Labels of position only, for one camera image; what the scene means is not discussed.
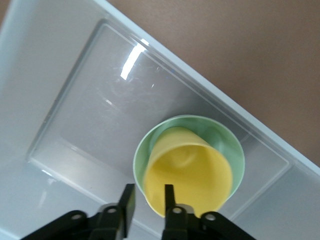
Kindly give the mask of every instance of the plastic bin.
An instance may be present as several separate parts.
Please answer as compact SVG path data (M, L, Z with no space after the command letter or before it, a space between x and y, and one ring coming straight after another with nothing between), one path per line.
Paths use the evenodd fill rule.
M258 240L318 239L320 169L104 0L14 0L0 35L0 239L134 183L142 137L173 116L226 125L246 168L219 211ZM129 239L164 220L136 191Z

